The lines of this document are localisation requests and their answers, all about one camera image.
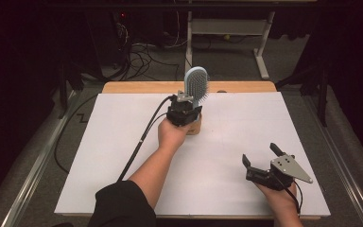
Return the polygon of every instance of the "gray carpet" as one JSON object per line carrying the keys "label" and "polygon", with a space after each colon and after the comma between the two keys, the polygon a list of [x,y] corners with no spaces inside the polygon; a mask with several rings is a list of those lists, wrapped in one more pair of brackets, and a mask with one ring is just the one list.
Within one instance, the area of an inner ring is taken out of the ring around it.
{"label": "gray carpet", "polygon": [[[271,81],[279,81],[291,75],[306,40],[289,41],[282,38],[268,41],[264,59]],[[205,67],[211,76],[211,80],[261,80],[251,52],[258,45],[258,42],[257,38],[247,39],[237,44],[212,41],[211,48],[205,50],[208,46],[207,40],[197,37],[194,39],[196,49],[193,54],[193,65]],[[150,47],[149,54],[156,61],[166,62],[167,64],[152,61],[143,75],[132,80],[182,80],[184,74],[184,48],[157,49]],[[133,65],[136,67],[139,64],[141,65],[142,62],[138,61],[137,56],[132,57],[137,59],[133,62]],[[111,68],[105,68],[105,70],[108,74],[112,73]],[[134,69],[130,69],[129,76],[132,76],[135,72]],[[89,97],[100,93],[101,90],[102,84],[86,85],[86,88],[79,94],[76,106],[81,105]],[[347,185],[343,182],[341,173],[331,155],[330,143],[325,139],[324,131],[314,117],[314,111],[311,108],[312,98],[301,96],[297,86],[286,86],[282,89],[282,93],[332,213],[331,217],[305,221],[304,225],[363,226],[363,220],[358,215],[350,193],[348,193]],[[58,160],[66,169],[69,169],[73,162],[87,125],[81,120],[81,115],[78,114],[84,114],[83,119],[88,119],[94,107],[94,101],[94,99],[88,101],[78,110],[60,138],[57,149]],[[53,125],[58,121],[56,118],[58,112],[59,110],[55,109],[51,116],[48,117],[44,125],[29,142],[25,151],[19,156],[10,174],[2,184],[0,189],[0,226],[34,164],[39,150],[43,147],[44,141],[51,136]],[[363,191],[363,148],[338,107],[332,91],[328,95],[326,116],[327,129],[333,138],[334,144],[339,151],[344,152],[344,161],[352,170],[353,178],[358,187]],[[66,173],[58,167],[52,157],[22,218],[18,220],[17,226],[48,227],[64,222],[71,222],[74,226],[86,226],[88,218],[63,217],[53,214],[65,179]],[[237,226],[237,223],[230,222],[228,226]]]}

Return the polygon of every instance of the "white table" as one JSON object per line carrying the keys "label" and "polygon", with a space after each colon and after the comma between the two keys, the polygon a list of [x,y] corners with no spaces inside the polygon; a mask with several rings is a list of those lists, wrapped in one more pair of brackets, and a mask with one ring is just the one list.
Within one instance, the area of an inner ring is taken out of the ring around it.
{"label": "white table", "polygon": [[[166,91],[182,86],[180,82],[169,82],[168,86],[166,82],[137,82],[133,83],[134,89],[141,87],[151,94],[122,94],[122,83],[112,84],[112,89],[120,93],[101,94],[97,98],[60,194],[57,214],[90,216],[94,212],[95,192],[117,180],[153,112],[171,94]],[[152,93],[152,84],[161,88],[160,93]],[[246,168],[241,161],[245,153],[253,166],[269,169],[269,161],[276,158],[268,148],[270,143],[294,154],[314,180],[312,184],[299,182],[304,196],[302,218],[329,216],[281,94],[274,92],[274,87],[263,93],[230,93],[230,85],[244,89],[250,82],[212,84],[212,91],[224,84],[229,93],[211,93],[203,103],[201,132],[188,136],[175,155],[155,209],[158,217],[271,218],[263,194],[245,180]],[[266,84],[266,91],[271,83],[253,84]],[[164,113],[169,104],[159,113]],[[125,179],[155,148],[157,125],[152,127]]]}

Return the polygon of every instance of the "wire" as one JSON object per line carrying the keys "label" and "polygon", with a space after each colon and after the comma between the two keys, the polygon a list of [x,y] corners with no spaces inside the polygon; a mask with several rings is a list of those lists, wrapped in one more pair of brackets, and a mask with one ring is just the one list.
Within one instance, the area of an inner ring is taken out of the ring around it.
{"label": "wire", "polygon": [[128,29],[125,26],[123,26],[122,24],[118,23],[118,22],[116,23],[116,26],[118,26],[118,28],[119,27],[121,28],[120,29],[120,34],[119,34],[120,37],[122,37],[123,34],[125,34],[125,42],[123,43],[123,46],[125,46],[128,43],[128,39],[130,37]]}
{"label": "wire", "polygon": [[[144,59],[146,61],[146,63],[143,63],[140,67],[147,66],[147,68],[146,68],[146,70],[144,72],[140,73],[141,69],[137,70],[136,66],[134,66],[134,68],[132,67],[134,70],[136,70],[138,72],[136,72],[133,76],[130,76],[128,78],[124,78],[124,80],[133,79],[133,78],[136,78],[136,77],[139,77],[139,76],[142,76],[142,75],[147,77],[147,78],[154,79],[154,78],[152,78],[152,77],[145,74],[145,72],[149,69],[150,63],[153,61],[153,62],[162,64],[162,65],[176,66],[175,81],[177,81],[177,75],[178,75],[178,71],[179,71],[179,67],[180,67],[178,64],[176,64],[176,63],[165,63],[165,62],[162,62],[162,61],[155,60],[149,54],[149,48],[148,47],[151,46],[151,44],[133,44],[132,46],[133,47],[142,47],[142,49],[139,50],[139,51],[131,52],[131,54],[135,54],[135,55],[137,55],[139,57],[139,58],[134,59],[132,61],[135,61],[135,60],[138,60],[138,59],[140,59],[142,61]],[[145,58],[143,58],[142,55],[146,55],[149,58],[149,60],[146,60]]]}
{"label": "wire", "polygon": [[55,158],[55,163],[58,165],[58,167],[63,170],[63,172],[69,174],[69,170],[67,170],[65,167],[63,167],[61,165],[61,163],[59,162],[58,160],[58,144],[59,144],[59,141],[61,140],[62,136],[63,136],[63,132],[64,130],[66,129],[67,125],[69,124],[70,120],[72,119],[72,117],[76,114],[76,112],[82,107],[84,106],[88,101],[92,100],[93,98],[97,97],[98,94],[94,95],[94,96],[91,96],[89,97],[87,100],[85,100],[84,102],[82,102],[77,108],[76,110],[70,115],[70,117],[67,119],[66,123],[64,123],[64,126],[63,126],[63,129],[61,129],[61,132],[58,136],[58,140],[55,144],[55,148],[54,148],[54,158]]}
{"label": "wire", "polygon": [[285,192],[287,192],[287,194],[290,195],[290,197],[294,200],[294,202],[296,203],[297,214],[300,214],[301,207],[299,205],[299,202],[297,201],[297,198],[293,195],[293,193],[291,193],[290,190],[288,190],[287,187],[285,187],[285,185],[279,180],[278,177],[276,177],[273,173],[270,173],[270,175],[273,176],[276,179],[276,181],[278,181],[278,183],[283,187],[283,189],[285,190]]}
{"label": "wire", "polygon": [[208,50],[208,49],[210,49],[211,45],[212,45],[211,38],[209,36],[207,36],[207,35],[202,35],[200,37],[206,38],[208,40],[208,46],[206,46],[205,48],[201,48],[201,47],[196,47],[196,46],[191,45],[191,47],[194,48],[194,49],[198,49],[198,50]]}
{"label": "wire", "polygon": [[184,56],[184,58],[185,58],[185,60],[187,61],[188,65],[190,65],[190,68],[192,68],[192,67],[193,67],[193,65],[191,65],[191,63],[190,63],[190,61],[187,59],[187,57],[185,57],[185,56]]}
{"label": "wire", "polygon": [[297,188],[299,188],[299,192],[300,192],[300,197],[302,198],[302,200],[300,201],[300,206],[299,209],[300,211],[302,211],[302,206],[303,206],[303,192],[302,189],[300,188],[299,184],[296,183],[296,181],[293,182],[295,185],[297,185]]}
{"label": "wire", "polygon": [[169,100],[171,97],[172,97],[172,96],[168,96],[168,97],[166,97],[166,98],[165,98],[165,99],[161,102],[161,104],[158,106],[157,110],[155,111],[154,115],[153,115],[153,116],[151,117],[151,119],[149,120],[148,125],[147,125],[146,129],[144,130],[143,135],[141,136],[140,141],[138,142],[137,146],[136,146],[136,147],[135,147],[135,149],[134,149],[134,152],[133,152],[133,153],[132,153],[132,155],[130,156],[129,161],[126,163],[126,166],[123,168],[123,171],[122,171],[122,173],[120,174],[119,178],[117,179],[117,181],[118,181],[118,182],[122,181],[122,180],[123,180],[123,178],[125,177],[126,173],[128,172],[128,170],[129,170],[129,168],[130,168],[130,166],[131,166],[132,162],[134,161],[135,156],[136,156],[136,155],[137,155],[137,153],[138,153],[138,150],[140,150],[140,147],[143,145],[144,140],[146,139],[146,137],[147,137],[147,135],[148,135],[148,133],[149,133],[149,130],[150,130],[150,129],[151,129],[151,127],[152,127],[153,122],[155,122],[155,121],[156,121],[156,119],[155,119],[156,114],[158,113],[158,111],[159,111],[159,110],[161,110],[161,108],[162,108],[162,106],[164,105],[164,103],[165,103],[167,100]]}
{"label": "wire", "polygon": [[152,128],[152,126],[155,124],[155,122],[159,119],[159,118],[161,118],[161,116],[163,116],[163,115],[165,115],[166,113],[162,113],[161,115],[159,115],[153,122],[152,122],[152,124],[151,124],[151,126],[149,127],[149,131],[151,130],[151,128]]}
{"label": "wire", "polygon": [[170,45],[170,46],[165,46],[164,48],[174,48],[174,47],[179,47],[179,46],[183,46],[187,44],[187,41],[184,41],[183,43],[181,44],[177,44],[177,45]]}
{"label": "wire", "polygon": [[174,47],[178,44],[178,41],[179,41],[179,36],[180,36],[180,32],[181,32],[181,23],[180,23],[180,17],[179,17],[179,12],[176,11],[176,16],[178,18],[178,36],[176,38],[176,41],[173,45],[169,46],[169,47]]}

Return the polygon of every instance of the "white stand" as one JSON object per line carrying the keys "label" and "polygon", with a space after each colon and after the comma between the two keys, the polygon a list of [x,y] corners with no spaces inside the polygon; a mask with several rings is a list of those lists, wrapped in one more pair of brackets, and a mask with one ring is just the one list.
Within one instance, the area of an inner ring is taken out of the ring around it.
{"label": "white stand", "polygon": [[262,79],[269,79],[269,74],[262,58],[275,12],[269,13],[267,20],[223,20],[223,19],[193,19],[188,12],[187,49],[185,53],[185,72],[192,67],[193,50],[191,41],[193,34],[229,34],[229,35],[261,35],[259,48],[253,50]]}

